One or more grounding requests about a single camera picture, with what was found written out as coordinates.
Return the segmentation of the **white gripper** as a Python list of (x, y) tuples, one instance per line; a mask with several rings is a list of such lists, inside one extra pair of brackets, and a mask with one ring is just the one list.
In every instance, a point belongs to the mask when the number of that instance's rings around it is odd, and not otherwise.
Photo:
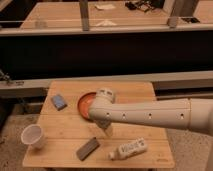
[(96, 124), (101, 128), (107, 136), (113, 135), (113, 127), (110, 121), (97, 120)]

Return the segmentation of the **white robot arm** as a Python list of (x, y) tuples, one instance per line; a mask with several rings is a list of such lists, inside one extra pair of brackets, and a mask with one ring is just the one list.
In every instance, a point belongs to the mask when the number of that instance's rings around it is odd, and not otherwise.
[(182, 129), (213, 137), (213, 99), (185, 98), (142, 103), (115, 103), (115, 93), (97, 90), (89, 118), (170, 129)]

